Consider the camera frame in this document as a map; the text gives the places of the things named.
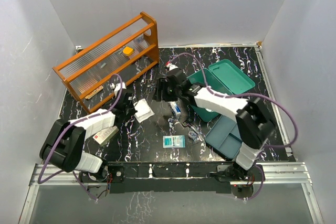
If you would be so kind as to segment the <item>white blue bandage roll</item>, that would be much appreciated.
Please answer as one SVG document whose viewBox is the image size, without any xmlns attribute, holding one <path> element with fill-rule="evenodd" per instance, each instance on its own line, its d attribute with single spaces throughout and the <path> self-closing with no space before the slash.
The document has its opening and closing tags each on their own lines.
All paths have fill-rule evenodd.
<svg viewBox="0 0 336 224">
<path fill-rule="evenodd" d="M 168 104 L 169 104 L 169 106 L 172 110 L 173 115 L 177 119 L 179 119 L 181 117 L 182 112 L 181 112 L 179 106 L 177 105 L 177 103 L 175 101 L 170 101 L 170 102 L 168 102 Z"/>
</svg>

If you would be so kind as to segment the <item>white gauze packet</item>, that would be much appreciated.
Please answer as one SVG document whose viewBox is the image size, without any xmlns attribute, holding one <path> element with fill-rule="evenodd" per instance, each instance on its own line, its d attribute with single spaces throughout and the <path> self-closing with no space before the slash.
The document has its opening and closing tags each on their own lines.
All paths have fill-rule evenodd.
<svg viewBox="0 0 336 224">
<path fill-rule="evenodd" d="M 153 110 L 149 107 L 146 99 L 139 100 L 134 108 L 137 111 L 134 116 L 139 123 L 149 119 L 155 114 Z"/>
</svg>

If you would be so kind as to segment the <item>teal medicine box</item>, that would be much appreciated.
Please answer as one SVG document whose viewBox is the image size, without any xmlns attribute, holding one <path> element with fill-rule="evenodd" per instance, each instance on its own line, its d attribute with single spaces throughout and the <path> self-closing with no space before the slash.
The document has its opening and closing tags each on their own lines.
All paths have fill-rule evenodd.
<svg viewBox="0 0 336 224">
<path fill-rule="evenodd" d="M 217 92 L 241 94 L 254 88 L 255 83 L 230 60 L 213 63 L 203 71 L 199 70 L 188 77 L 189 81 L 204 84 L 204 79 Z"/>
</svg>

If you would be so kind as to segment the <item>small tape roll bag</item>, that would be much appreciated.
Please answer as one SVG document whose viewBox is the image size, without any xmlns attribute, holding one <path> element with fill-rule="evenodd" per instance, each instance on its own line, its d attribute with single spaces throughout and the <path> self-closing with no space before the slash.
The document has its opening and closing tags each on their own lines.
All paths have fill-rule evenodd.
<svg viewBox="0 0 336 224">
<path fill-rule="evenodd" d="M 188 132 L 188 138 L 190 140 L 192 140 L 193 142 L 199 142 L 199 141 L 201 141 L 201 138 L 199 137 L 199 135 L 196 132 L 194 132 L 194 131 L 189 131 Z"/>
</svg>

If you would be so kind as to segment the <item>blue-grey divider tray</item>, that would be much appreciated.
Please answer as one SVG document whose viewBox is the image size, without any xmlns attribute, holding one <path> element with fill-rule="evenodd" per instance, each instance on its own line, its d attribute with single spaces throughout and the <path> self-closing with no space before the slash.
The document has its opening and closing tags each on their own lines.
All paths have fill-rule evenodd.
<svg viewBox="0 0 336 224">
<path fill-rule="evenodd" d="M 242 144 L 237 123 L 222 115 L 207 133 L 205 142 L 221 157 L 234 159 Z"/>
</svg>

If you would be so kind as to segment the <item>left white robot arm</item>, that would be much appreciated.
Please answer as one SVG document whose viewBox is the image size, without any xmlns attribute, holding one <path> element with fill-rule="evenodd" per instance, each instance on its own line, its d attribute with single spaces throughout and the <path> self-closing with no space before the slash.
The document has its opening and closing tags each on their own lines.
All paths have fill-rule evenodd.
<svg viewBox="0 0 336 224">
<path fill-rule="evenodd" d="M 85 140 L 102 130 L 119 127 L 123 120 L 136 113 L 133 104 L 133 91 L 121 89 L 117 97 L 108 103 L 108 109 L 99 109 L 95 113 L 77 120 L 58 119 L 51 127 L 39 157 L 45 164 L 52 164 L 62 172 L 75 170 L 90 173 L 96 181 L 108 177 L 108 168 L 103 158 L 83 151 Z"/>
</svg>

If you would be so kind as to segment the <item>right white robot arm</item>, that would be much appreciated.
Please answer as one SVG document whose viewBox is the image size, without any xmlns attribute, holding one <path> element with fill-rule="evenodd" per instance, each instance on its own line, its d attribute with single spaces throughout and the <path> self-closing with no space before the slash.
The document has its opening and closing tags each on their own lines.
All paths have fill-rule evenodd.
<svg viewBox="0 0 336 224">
<path fill-rule="evenodd" d="M 267 139 L 276 129 L 275 119 L 258 94 L 253 99 L 215 91 L 207 81 L 191 83 L 182 69 L 172 66 L 163 78 L 156 81 L 155 101 L 183 102 L 221 114 L 238 127 L 242 140 L 238 155 L 226 169 L 232 179 L 247 180 L 253 174 L 253 166 Z"/>
</svg>

